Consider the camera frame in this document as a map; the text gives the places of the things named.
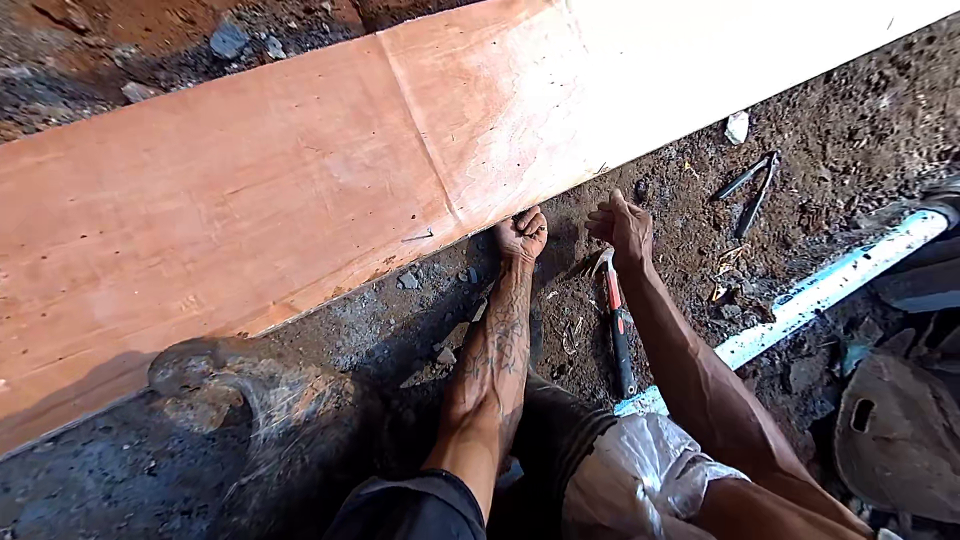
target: fist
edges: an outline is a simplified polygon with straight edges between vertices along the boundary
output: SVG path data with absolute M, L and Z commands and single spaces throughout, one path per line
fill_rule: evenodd
M 546 217 L 536 206 L 516 221 L 512 217 L 493 226 L 493 235 L 504 258 L 533 262 L 546 245 Z

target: hand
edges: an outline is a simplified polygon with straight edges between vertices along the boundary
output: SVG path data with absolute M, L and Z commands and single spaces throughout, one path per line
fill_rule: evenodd
M 587 220 L 590 236 L 613 245 L 614 259 L 651 260 L 654 220 L 645 209 L 625 201 L 619 189 L 611 191 L 610 200 L 597 205 L 597 211 L 587 214 Z
M 533 207 L 516 221 L 508 217 L 494 225 L 493 235 L 504 259 L 519 258 L 533 263 L 546 245 L 546 217 L 540 207 Z

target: plywood board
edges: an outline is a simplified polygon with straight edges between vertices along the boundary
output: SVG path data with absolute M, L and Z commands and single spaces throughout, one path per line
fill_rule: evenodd
M 0 453 L 960 8 L 663 4 L 488 0 L 0 146 Z

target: white pvc pipe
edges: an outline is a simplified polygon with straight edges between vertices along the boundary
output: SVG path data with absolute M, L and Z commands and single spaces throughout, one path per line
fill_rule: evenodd
M 733 335 L 714 351 L 731 369 L 739 368 L 919 249 L 947 227 L 948 220 L 940 212 L 922 209 L 910 214 L 876 243 L 847 253 L 778 297 L 771 309 L 774 322 L 756 325 Z M 663 396 L 655 385 L 613 408 L 617 416 L 635 412 L 668 413 Z

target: hammer handle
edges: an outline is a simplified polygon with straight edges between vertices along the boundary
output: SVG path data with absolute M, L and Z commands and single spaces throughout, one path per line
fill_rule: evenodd
M 614 368 L 620 382 L 620 397 L 627 399 L 636 393 L 634 363 L 630 356 L 630 345 L 627 343 L 627 325 L 623 320 L 620 286 L 616 281 L 616 271 L 609 262 L 607 263 L 607 294 L 610 301 Z

